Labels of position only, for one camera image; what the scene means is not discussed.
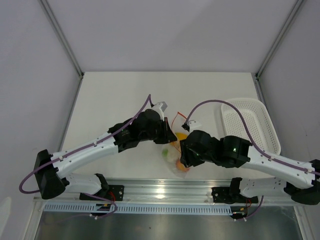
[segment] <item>white basket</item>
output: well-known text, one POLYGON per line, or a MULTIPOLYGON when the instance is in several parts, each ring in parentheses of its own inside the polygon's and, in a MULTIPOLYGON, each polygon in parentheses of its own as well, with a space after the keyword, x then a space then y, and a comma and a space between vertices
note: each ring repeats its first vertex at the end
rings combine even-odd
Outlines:
MULTIPOLYGON (((281 146, 274 125, 265 105, 252 98, 233 98, 227 102, 239 109, 256 144, 271 153, 280 154, 281 146)), ((249 140, 237 112, 226 104, 221 106, 222 121, 226 135, 249 140)))

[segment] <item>gray floor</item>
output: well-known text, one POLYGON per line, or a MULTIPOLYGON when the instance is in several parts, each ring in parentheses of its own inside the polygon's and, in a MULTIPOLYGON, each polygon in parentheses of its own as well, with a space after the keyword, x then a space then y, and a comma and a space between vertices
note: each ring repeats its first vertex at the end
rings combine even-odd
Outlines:
POLYGON ((94 220, 44 212, 36 240, 302 240, 292 207, 262 207, 247 222, 228 216, 114 214, 94 220))

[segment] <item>white wall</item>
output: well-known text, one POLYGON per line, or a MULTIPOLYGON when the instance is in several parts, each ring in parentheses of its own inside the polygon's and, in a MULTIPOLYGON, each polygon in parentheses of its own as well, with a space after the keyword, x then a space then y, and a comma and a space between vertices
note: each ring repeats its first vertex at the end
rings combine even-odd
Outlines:
POLYGON ((33 198, 19 183, 37 152, 57 150, 79 82, 36 0, 0 2, 0 74, 0 202, 12 197, 1 239, 18 240, 33 198))
POLYGON ((296 0, 49 0, 85 72, 256 72, 296 0))
MULTIPOLYGON (((309 0, 261 85, 279 135, 283 155, 320 160, 320 0, 309 0)), ((320 206, 308 207, 315 239, 320 239, 320 206)))

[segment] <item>plastic bag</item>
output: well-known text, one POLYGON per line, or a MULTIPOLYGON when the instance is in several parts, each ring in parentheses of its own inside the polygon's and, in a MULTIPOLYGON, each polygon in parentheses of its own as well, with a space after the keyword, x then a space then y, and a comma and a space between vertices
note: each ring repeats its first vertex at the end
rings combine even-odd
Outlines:
POLYGON ((162 157, 166 165, 179 178, 185 178, 187 172, 190 169, 186 168, 182 163, 180 163, 180 140, 186 139, 189 135, 189 132, 181 127, 186 119, 187 118, 182 113, 177 112, 176 116, 172 120, 171 130, 177 137, 178 141, 171 142, 169 144, 163 145, 162 147, 162 157))

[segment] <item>table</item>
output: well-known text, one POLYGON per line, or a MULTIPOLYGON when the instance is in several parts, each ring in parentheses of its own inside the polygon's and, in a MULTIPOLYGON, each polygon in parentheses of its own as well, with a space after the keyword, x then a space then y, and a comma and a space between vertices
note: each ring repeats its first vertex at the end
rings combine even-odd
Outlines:
MULTIPOLYGON (((254 98, 257 92, 251 73, 230 72, 86 72, 74 106, 63 150, 67 150, 106 132, 117 123, 131 118, 148 94, 154 103, 165 101, 165 115, 172 121, 177 111, 188 115, 205 100, 254 98)), ((221 104, 208 103, 198 108, 192 119, 202 123, 202 130, 225 136, 221 104)), ((141 142, 136 148, 103 157, 77 169, 81 174, 103 174, 106 178, 179 179, 162 158, 161 145, 141 142)), ((259 171, 227 169, 204 163, 185 175, 194 180, 230 180, 234 177, 267 178, 259 171)))

